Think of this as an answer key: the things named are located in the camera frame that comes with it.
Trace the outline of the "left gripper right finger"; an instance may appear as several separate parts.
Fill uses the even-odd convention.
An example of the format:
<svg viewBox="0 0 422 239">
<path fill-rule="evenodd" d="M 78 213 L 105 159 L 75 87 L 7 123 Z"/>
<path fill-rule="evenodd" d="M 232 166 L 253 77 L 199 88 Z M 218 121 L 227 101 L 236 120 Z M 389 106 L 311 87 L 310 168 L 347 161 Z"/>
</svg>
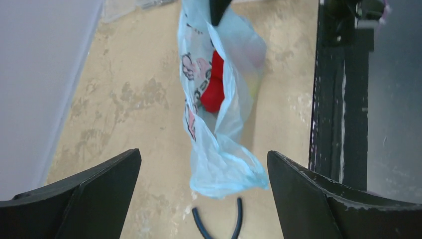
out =
<svg viewBox="0 0 422 239">
<path fill-rule="evenodd" d="M 267 154 L 275 206 L 286 239 L 419 239 L 422 206 L 380 197 Z"/>
</svg>

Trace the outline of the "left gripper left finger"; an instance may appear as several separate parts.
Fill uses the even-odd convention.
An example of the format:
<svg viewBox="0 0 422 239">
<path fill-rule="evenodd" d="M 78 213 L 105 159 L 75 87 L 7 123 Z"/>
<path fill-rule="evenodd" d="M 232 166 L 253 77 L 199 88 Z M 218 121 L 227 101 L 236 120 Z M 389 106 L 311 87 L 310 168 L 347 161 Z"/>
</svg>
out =
<svg viewBox="0 0 422 239">
<path fill-rule="evenodd" d="M 119 238 L 140 166 L 140 151 L 130 149 L 95 167 L 1 201 L 1 238 Z"/>
</svg>

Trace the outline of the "light blue printed plastic bag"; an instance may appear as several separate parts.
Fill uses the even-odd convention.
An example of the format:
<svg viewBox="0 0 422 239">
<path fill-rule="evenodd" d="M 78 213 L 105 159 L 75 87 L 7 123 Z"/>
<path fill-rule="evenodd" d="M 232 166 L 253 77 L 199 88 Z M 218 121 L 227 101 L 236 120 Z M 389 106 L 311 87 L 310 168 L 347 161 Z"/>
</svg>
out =
<svg viewBox="0 0 422 239">
<path fill-rule="evenodd" d="M 177 37 L 185 94 L 183 124 L 192 143 L 190 188 L 214 199 L 252 188 L 267 189 L 264 167 L 240 143 L 263 75 L 264 39 L 232 9 L 213 26 L 207 0 L 182 1 Z M 224 61 L 224 100 L 211 113 L 200 98 L 211 87 L 214 52 Z"/>
</svg>

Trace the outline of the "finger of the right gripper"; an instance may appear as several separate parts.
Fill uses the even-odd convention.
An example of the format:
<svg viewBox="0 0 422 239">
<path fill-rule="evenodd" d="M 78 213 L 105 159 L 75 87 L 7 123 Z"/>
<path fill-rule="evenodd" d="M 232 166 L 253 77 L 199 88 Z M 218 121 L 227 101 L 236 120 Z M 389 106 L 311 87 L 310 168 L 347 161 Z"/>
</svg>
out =
<svg viewBox="0 0 422 239">
<path fill-rule="evenodd" d="M 209 0 L 212 26 L 218 26 L 232 0 Z"/>
</svg>

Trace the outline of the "red fake pepper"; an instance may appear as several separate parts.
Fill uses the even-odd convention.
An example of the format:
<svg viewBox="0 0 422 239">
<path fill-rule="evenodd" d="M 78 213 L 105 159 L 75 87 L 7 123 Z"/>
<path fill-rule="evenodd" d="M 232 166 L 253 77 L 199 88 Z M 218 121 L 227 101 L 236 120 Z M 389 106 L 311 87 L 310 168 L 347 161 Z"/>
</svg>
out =
<svg viewBox="0 0 422 239">
<path fill-rule="evenodd" d="M 211 77 L 206 90 L 202 93 L 200 101 L 207 112 L 217 113 L 224 100 L 222 80 Z"/>
</svg>

